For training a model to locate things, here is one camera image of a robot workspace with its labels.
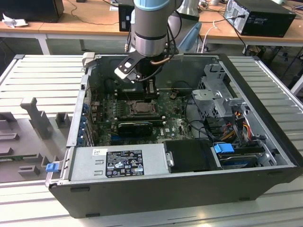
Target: black plastic cover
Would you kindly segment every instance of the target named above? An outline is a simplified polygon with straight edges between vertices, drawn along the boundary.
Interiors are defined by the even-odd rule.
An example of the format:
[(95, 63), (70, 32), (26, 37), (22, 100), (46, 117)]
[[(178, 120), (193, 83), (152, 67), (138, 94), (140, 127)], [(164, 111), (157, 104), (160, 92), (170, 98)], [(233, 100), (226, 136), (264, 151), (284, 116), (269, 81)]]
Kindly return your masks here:
[(170, 173), (217, 170), (207, 140), (168, 140), (164, 142), (164, 148), (166, 153), (171, 153), (174, 162)]

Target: power cable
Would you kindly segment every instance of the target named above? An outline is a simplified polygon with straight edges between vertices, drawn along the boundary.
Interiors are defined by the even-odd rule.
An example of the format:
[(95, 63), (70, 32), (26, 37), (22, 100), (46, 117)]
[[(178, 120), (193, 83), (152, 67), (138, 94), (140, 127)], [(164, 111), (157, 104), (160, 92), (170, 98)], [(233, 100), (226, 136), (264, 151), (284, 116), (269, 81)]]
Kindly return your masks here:
[(67, 1), (75, 7), (74, 9), (71, 10), (71, 15), (72, 15), (73, 17), (76, 17), (79, 21), (81, 21), (81, 22), (83, 22), (83, 23), (92, 24), (92, 25), (115, 25), (115, 24), (118, 24), (118, 23), (119, 23), (119, 21), (118, 21), (118, 22), (115, 22), (115, 23), (113, 23), (113, 24), (102, 24), (102, 23), (99, 23), (99, 24), (98, 24), (98, 23), (93, 23), (93, 22), (84, 21), (84, 20), (80, 19), (80, 17), (78, 17), (77, 15), (74, 15), (74, 13), (73, 13), (78, 7), (77, 7), (75, 4), (73, 4), (70, 0), (67, 0)]

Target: sticker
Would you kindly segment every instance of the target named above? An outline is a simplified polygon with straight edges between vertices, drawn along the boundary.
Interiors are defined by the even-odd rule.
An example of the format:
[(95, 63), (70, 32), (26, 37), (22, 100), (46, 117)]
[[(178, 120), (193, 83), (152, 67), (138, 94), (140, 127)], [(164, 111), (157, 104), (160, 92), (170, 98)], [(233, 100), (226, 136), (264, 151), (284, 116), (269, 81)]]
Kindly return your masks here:
[(93, 156), (94, 155), (106, 155), (107, 149), (93, 149)]
[(140, 175), (144, 175), (142, 150), (109, 151), (106, 153), (106, 177)]

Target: power cord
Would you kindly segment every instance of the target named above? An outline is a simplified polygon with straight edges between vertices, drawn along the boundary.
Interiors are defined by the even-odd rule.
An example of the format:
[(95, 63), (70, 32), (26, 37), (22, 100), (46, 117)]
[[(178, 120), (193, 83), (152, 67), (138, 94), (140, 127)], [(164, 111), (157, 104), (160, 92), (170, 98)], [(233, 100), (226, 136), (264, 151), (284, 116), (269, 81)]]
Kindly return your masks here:
[(84, 20), (80, 19), (77, 15), (74, 15), (74, 13), (73, 13), (78, 7), (77, 7), (75, 4), (73, 4), (70, 0), (67, 0), (67, 1), (75, 7), (74, 9), (71, 10), (71, 15), (72, 15), (73, 17), (76, 17), (79, 21), (81, 21), (81, 22), (83, 22), (83, 23), (92, 24), (92, 25), (115, 25), (115, 24), (118, 24), (118, 23), (119, 23), (119, 21), (118, 21), (118, 22), (115, 22), (115, 23), (113, 23), (113, 24), (102, 24), (102, 23), (98, 24), (98, 23), (93, 23), (93, 22), (84, 21)]
[(238, 38), (241, 40), (241, 42), (244, 45), (244, 55), (246, 56), (247, 46), (246, 46), (245, 42), (242, 40), (242, 38), (240, 37), (240, 35), (238, 34), (238, 31), (236, 30), (236, 28), (235, 28), (235, 21), (236, 21), (236, 19), (233, 20), (232, 27), (235, 30), (235, 33), (237, 34)]
[(177, 35), (174, 37), (174, 39), (176, 39), (178, 37), (178, 35), (181, 32), (181, 28), (182, 28), (182, 17), (181, 17), (181, 14), (177, 10), (175, 12), (178, 14), (179, 19), (180, 19), (180, 28), (179, 28), (179, 31), (178, 31)]
[(203, 45), (202, 45), (201, 53), (204, 52), (204, 49), (205, 49), (205, 42), (206, 42), (206, 38), (207, 38), (208, 33), (209, 33), (213, 28), (219, 29), (219, 28), (215, 25), (215, 23), (221, 22), (221, 21), (225, 21), (225, 20), (229, 20), (229, 19), (233, 19), (233, 20), (234, 20), (234, 21), (233, 21), (233, 28), (235, 29), (235, 27), (234, 27), (235, 19), (236, 19), (236, 18), (240, 18), (240, 17), (241, 17), (241, 18), (245, 18), (245, 15), (239, 15), (239, 16), (236, 16), (236, 17), (228, 17), (228, 18), (225, 18), (225, 19), (222, 19), (222, 20), (202, 21), (202, 23), (212, 23), (213, 26), (212, 26), (211, 28), (209, 28), (208, 31), (207, 31), (206, 34), (205, 34), (204, 41), (203, 41)]

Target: computer case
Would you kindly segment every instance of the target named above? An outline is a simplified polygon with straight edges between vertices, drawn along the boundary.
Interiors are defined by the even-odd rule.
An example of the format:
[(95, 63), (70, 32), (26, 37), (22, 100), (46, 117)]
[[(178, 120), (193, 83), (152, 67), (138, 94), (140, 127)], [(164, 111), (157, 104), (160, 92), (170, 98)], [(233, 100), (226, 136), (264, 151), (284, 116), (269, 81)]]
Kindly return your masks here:
[(267, 37), (284, 37), (295, 16), (272, 0), (229, 0), (224, 13), (241, 35)]
[(13, 19), (26, 21), (58, 22), (64, 11), (62, 0), (2, 0), (0, 1), (0, 17), (2, 14)]

